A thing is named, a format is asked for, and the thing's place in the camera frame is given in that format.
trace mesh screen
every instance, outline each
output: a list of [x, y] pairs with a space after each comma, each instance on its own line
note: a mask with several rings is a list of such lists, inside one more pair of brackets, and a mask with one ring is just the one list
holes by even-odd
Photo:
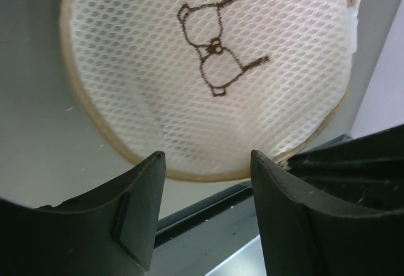
[[303, 143], [345, 93], [347, 0], [74, 0], [79, 79], [121, 143], [214, 176]]

